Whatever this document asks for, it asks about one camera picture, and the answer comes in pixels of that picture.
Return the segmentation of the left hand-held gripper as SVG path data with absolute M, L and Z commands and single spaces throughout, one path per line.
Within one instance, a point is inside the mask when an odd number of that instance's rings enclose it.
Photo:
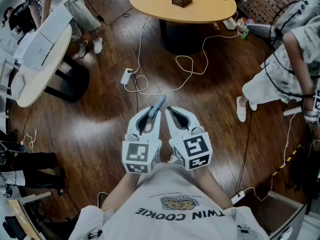
M 160 157 L 162 113 L 158 110 L 153 118 L 149 118 L 152 108 L 144 108 L 129 121 L 129 135 L 122 142 L 122 163 L 127 173 L 150 174 Z M 146 137 L 138 136 L 145 127 Z

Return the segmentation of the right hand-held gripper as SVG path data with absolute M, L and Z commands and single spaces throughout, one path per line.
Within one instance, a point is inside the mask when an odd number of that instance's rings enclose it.
M 176 106 L 168 106 L 164 112 L 171 137 L 169 144 L 185 170 L 191 171 L 209 165 L 213 149 L 209 135 L 197 117 L 190 111 Z

